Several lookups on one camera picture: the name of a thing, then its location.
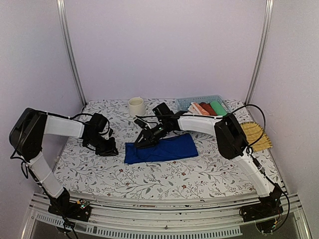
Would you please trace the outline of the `blue towel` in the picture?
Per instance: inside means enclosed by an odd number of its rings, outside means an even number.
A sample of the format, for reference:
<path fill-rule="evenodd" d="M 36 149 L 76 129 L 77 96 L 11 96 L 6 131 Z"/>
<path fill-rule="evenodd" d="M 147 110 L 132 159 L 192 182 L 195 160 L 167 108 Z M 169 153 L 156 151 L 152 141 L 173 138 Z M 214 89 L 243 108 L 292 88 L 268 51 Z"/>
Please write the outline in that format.
<path fill-rule="evenodd" d="M 136 148 L 133 143 L 125 144 L 125 164 L 164 162 L 197 157 L 196 145 L 189 133 L 164 138 L 155 146 Z"/>

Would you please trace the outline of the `light blue plastic basket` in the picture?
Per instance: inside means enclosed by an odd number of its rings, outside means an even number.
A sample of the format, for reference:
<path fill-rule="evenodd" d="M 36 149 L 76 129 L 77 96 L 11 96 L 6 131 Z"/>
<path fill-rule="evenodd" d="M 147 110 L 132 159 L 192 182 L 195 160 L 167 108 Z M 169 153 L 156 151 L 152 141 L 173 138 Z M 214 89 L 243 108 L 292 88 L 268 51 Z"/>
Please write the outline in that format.
<path fill-rule="evenodd" d="M 176 100 L 177 110 L 178 111 L 186 111 L 192 102 L 196 103 L 211 103 L 212 101 L 219 102 L 226 112 L 230 113 L 231 109 L 224 101 L 224 99 L 220 95 L 212 95 L 212 96 L 200 96 L 200 97 L 188 97 L 188 98 L 179 98 Z"/>

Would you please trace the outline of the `orange bunny pattern towel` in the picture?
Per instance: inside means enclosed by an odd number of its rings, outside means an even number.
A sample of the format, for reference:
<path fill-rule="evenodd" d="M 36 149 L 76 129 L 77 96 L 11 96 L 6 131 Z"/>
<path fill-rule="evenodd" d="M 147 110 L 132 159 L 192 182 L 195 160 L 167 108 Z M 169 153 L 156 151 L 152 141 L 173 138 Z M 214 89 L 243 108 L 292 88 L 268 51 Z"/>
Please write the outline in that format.
<path fill-rule="evenodd" d="M 202 116 L 209 116 L 209 112 L 206 111 L 200 104 L 196 102 L 190 103 L 190 106 L 187 109 L 190 113 L 194 115 L 202 115 Z"/>

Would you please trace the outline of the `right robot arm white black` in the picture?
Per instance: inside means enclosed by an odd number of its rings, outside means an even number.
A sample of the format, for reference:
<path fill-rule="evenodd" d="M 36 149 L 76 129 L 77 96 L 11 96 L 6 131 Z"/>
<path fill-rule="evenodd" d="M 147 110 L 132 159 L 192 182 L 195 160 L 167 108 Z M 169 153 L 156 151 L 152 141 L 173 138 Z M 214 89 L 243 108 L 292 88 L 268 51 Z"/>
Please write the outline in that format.
<path fill-rule="evenodd" d="M 253 183 L 261 202 L 258 205 L 260 216 L 268 217 L 277 209 L 283 193 L 281 187 L 266 175 L 234 113 L 217 117 L 196 115 L 187 111 L 174 113 L 166 103 L 153 108 L 153 113 L 158 120 L 155 127 L 148 125 L 145 116 L 137 116 L 134 121 L 142 129 L 134 143 L 136 148 L 155 146 L 161 138 L 175 130 L 213 135 L 216 137 L 220 155 L 234 161 Z"/>

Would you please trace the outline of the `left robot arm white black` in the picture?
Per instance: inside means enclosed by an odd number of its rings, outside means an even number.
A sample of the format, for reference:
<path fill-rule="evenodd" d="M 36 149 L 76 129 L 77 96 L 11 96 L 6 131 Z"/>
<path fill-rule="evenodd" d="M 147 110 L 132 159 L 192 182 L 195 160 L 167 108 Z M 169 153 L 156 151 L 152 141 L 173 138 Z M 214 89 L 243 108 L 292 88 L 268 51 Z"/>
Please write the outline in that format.
<path fill-rule="evenodd" d="M 98 156 L 116 156 L 118 150 L 110 132 L 109 121 L 102 114 L 94 113 L 88 121 L 82 122 L 76 117 L 27 108 L 11 130 L 9 142 L 14 148 L 12 157 L 27 165 L 39 185 L 56 200 L 56 210 L 63 216 L 70 216 L 74 212 L 74 205 L 64 198 L 69 193 L 54 176 L 44 158 L 43 138 L 46 135 L 78 138 L 82 140 L 83 147 L 93 147 Z"/>

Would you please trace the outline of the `cream ceramic cup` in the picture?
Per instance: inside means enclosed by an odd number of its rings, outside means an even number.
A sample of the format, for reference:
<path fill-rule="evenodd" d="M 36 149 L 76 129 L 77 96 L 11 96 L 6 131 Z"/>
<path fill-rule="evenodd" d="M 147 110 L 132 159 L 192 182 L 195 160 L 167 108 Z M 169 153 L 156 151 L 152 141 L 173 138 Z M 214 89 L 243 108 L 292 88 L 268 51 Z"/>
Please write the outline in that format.
<path fill-rule="evenodd" d="M 141 97 L 134 97 L 128 101 L 129 105 L 129 115 L 132 117 L 135 116 L 144 116 L 146 113 L 146 107 L 144 99 Z"/>

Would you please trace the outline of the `green rolled towel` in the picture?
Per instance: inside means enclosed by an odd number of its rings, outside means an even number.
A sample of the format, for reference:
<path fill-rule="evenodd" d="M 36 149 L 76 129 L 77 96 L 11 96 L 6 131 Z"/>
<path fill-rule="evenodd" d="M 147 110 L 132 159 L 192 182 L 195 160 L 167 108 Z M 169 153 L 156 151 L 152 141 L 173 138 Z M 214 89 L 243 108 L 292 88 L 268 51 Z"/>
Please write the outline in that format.
<path fill-rule="evenodd" d="M 228 114 L 228 111 L 222 106 L 220 102 L 212 101 L 209 104 L 218 116 L 225 116 Z"/>

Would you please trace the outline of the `yellow bamboo tray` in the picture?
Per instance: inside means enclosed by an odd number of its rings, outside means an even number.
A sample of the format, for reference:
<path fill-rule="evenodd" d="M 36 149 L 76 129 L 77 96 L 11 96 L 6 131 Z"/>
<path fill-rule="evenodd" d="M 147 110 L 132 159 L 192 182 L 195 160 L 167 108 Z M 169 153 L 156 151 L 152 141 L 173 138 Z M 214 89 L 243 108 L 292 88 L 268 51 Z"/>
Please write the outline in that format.
<path fill-rule="evenodd" d="M 255 144 L 252 145 L 253 150 L 255 152 L 259 152 L 273 147 L 270 138 L 267 136 L 265 132 L 263 132 L 263 128 L 258 123 L 250 121 L 243 122 L 240 125 L 244 133 L 246 134 L 247 141 L 250 144 L 255 142 L 262 135 L 262 137 Z"/>

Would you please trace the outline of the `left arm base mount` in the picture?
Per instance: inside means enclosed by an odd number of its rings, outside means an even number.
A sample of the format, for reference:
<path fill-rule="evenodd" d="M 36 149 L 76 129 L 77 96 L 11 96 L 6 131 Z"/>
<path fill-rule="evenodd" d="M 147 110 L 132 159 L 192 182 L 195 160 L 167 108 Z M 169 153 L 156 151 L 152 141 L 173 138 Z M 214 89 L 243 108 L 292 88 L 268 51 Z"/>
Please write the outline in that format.
<path fill-rule="evenodd" d="M 92 207 L 88 201 L 80 199 L 71 202 L 69 197 L 53 198 L 50 200 L 48 212 L 67 219 L 74 219 L 82 222 L 88 222 Z"/>

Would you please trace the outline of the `front aluminium rail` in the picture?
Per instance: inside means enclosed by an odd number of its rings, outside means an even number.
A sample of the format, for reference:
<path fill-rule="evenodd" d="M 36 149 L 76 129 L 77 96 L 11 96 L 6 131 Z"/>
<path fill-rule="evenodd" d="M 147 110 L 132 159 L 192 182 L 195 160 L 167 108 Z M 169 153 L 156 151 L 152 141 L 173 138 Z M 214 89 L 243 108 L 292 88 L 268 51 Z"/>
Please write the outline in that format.
<path fill-rule="evenodd" d="M 71 193 L 71 201 L 88 200 L 92 208 L 87 222 L 76 221 L 70 236 L 110 239 L 312 239 L 297 194 L 281 198 L 284 209 L 277 230 L 260 230 L 270 218 L 245 222 L 243 206 L 258 202 L 255 193 L 206 199 L 126 199 Z"/>

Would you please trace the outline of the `right aluminium frame post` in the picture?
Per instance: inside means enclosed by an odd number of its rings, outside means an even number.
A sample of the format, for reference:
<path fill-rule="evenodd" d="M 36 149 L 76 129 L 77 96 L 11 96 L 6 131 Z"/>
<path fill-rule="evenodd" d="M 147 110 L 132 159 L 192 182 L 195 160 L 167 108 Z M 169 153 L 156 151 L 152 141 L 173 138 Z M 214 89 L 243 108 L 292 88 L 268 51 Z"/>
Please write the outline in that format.
<path fill-rule="evenodd" d="M 274 7 L 274 1 L 266 0 L 264 19 L 263 19 L 260 42 L 259 42 L 258 51 L 257 51 L 257 57 L 256 57 L 255 65 L 253 68 L 250 84 L 248 87 L 248 92 L 246 94 L 245 104 L 251 103 L 253 95 L 254 95 L 254 91 L 257 85 L 260 69 L 262 66 L 263 56 L 264 56 L 264 52 L 265 52 L 265 48 L 267 44 L 267 39 L 268 39 L 270 27 L 271 27 L 273 7 Z"/>

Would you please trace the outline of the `aluminium frame post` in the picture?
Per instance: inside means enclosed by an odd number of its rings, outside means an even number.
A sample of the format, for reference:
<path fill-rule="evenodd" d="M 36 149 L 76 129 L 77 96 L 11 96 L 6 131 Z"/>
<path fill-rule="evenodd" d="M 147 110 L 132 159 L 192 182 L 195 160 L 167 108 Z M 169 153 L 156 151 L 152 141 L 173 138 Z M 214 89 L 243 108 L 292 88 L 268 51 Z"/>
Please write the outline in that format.
<path fill-rule="evenodd" d="M 259 42 L 258 51 L 257 51 L 257 57 L 256 57 L 255 65 L 253 68 L 250 84 L 248 87 L 248 92 L 246 94 L 245 104 L 251 103 L 253 95 L 254 95 L 254 91 L 257 85 L 260 69 L 262 66 L 263 56 L 264 56 L 264 52 L 265 52 L 265 48 L 267 44 L 267 39 L 268 39 L 270 27 L 271 27 L 273 7 L 274 7 L 274 1 L 266 0 L 264 19 L 263 19 L 260 42 Z"/>
<path fill-rule="evenodd" d="M 83 86 L 79 77 L 79 72 L 77 69 L 77 64 L 76 64 L 72 42 L 71 42 L 71 36 L 69 32 L 67 14 L 66 14 L 66 8 L 65 8 L 65 1 L 57 0 L 56 3 L 57 3 L 59 21 L 60 21 L 61 30 L 62 30 L 62 36 L 65 43 L 65 48 L 66 48 L 66 52 L 68 56 L 68 61 L 70 64 L 71 73 L 73 76 L 74 85 L 82 106 L 86 106 L 87 100 L 86 100 Z"/>

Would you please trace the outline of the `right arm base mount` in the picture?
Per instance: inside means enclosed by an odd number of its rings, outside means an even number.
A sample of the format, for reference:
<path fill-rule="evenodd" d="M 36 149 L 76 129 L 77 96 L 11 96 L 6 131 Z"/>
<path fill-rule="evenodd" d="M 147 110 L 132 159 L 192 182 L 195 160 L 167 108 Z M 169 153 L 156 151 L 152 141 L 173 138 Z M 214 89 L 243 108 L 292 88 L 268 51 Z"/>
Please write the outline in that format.
<path fill-rule="evenodd" d="M 280 215 L 283 213 L 281 202 L 277 198 L 264 197 L 259 198 L 260 202 L 256 204 L 242 206 L 239 210 L 239 215 L 244 222 L 264 219 L 271 216 Z"/>

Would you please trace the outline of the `left aluminium frame post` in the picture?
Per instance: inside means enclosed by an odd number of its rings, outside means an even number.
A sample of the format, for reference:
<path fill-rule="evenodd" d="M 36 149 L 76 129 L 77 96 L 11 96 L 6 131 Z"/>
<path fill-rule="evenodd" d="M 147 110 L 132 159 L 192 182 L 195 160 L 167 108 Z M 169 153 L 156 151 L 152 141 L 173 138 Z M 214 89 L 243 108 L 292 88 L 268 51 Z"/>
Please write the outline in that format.
<path fill-rule="evenodd" d="M 77 64 L 76 64 L 72 42 L 71 42 L 71 36 L 69 32 L 67 14 L 66 14 L 66 8 L 65 8 L 65 1 L 57 0 L 56 3 L 57 3 L 59 21 L 60 21 L 61 30 L 62 30 L 62 36 L 65 43 L 65 48 L 66 48 L 66 52 L 68 56 L 68 61 L 70 64 L 71 73 L 73 76 L 74 85 L 82 106 L 86 106 L 87 100 L 86 100 L 83 86 L 79 77 L 79 72 L 77 69 Z"/>

